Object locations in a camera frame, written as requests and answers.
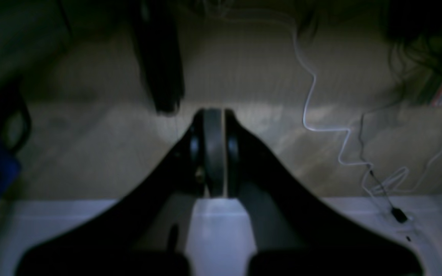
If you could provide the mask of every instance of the wall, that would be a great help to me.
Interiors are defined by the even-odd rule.
[[[291,1],[237,6],[294,13]],[[337,24],[323,15],[314,39],[302,38],[319,79],[308,123],[350,127],[346,161],[358,161],[361,114],[395,101],[401,89],[388,67],[390,46],[380,34],[378,14],[379,8],[371,7]],[[296,61],[288,30],[261,21],[205,19],[183,7],[175,16],[186,84],[175,117],[154,112],[124,23],[105,35],[76,40],[62,54],[26,71],[22,89],[34,131],[19,154],[23,172],[7,199],[124,196],[158,164],[202,107],[232,108],[316,195],[364,194],[360,181],[365,167],[337,162],[345,133],[302,127],[311,77]],[[393,63],[399,64],[396,55]],[[371,113],[364,122],[365,156],[375,164],[375,174],[383,180],[407,166],[411,173],[404,188],[417,182],[426,161],[442,146],[442,108],[410,100],[427,76],[428,70],[417,67],[407,75],[409,100]],[[369,180],[368,185],[375,184]],[[442,157],[413,194],[440,192]]]

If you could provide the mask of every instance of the small black connector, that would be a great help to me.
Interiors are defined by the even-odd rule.
[[[404,223],[408,220],[407,215],[405,215],[405,213],[399,208],[391,208],[391,214],[395,217],[395,220],[400,223]]]

